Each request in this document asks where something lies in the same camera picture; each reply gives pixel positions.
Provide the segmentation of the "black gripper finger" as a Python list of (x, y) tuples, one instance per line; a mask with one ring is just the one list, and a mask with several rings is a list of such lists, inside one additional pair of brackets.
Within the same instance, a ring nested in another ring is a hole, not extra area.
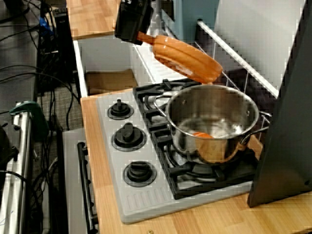
[(142, 44), (137, 36), (145, 11), (145, 0), (122, 0), (117, 14), (115, 37), (124, 42)]
[(145, 11), (145, 14), (144, 14), (144, 18), (143, 18), (143, 21), (142, 21), (142, 32), (143, 33), (147, 33), (147, 31), (148, 31), (148, 28), (150, 26), (151, 19), (152, 19), (152, 16), (153, 16), (153, 12), (154, 12), (154, 9), (152, 7), (152, 1), (148, 0), (147, 1), (147, 8), (146, 8), (146, 11)]

